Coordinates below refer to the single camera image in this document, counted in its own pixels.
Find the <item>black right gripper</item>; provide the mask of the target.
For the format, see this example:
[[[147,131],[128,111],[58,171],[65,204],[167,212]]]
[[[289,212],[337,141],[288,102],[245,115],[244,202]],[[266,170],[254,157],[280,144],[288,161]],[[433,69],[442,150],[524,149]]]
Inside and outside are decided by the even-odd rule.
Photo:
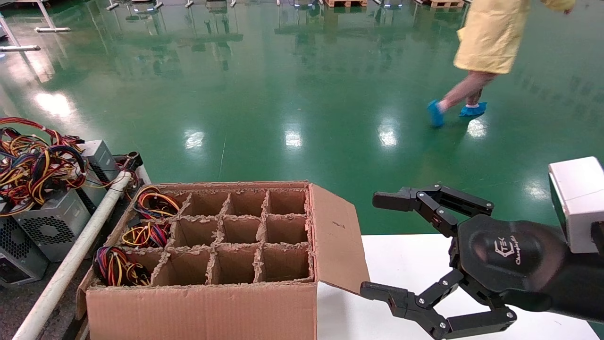
[[[494,203],[441,184],[375,192],[372,205],[416,212],[440,234],[456,237],[458,270],[451,270],[420,295],[369,281],[360,287],[361,297],[387,303],[394,317],[417,323],[434,340],[506,331],[517,316],[504,304],[531,312],[553,307],[548,285],[567,256],[567,243],[559,227],[491,218]],[[449,210],[470,219],[459,225]],[[435,306],[461,283],[471,297],[490,310],[451,318],[440,315]]]

